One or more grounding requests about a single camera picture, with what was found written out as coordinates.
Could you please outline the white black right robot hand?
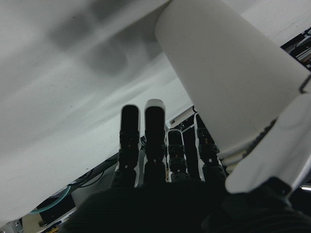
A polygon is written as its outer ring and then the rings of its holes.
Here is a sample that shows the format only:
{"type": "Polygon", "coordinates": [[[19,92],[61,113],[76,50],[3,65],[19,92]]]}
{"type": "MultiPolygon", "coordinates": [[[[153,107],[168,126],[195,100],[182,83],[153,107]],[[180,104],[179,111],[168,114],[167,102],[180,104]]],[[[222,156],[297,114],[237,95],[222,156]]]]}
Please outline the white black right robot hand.
{"type": "Polygon", "coordinates": [[[204,181],[187,179],[182,141],[171,144],[174,174],[165,181],[163,101],[145,106],[146,164],[141,187],[135,187],[138,165],[139,109],[121,111],[120,154],[111,186],[91,195],[61,225],[62,233],[308,233],[311,218],[289,201],[292,187],[270,176],[256,188],[229,193],[214,141],[200,118],[196,121],[199,160],[204,181]]]}

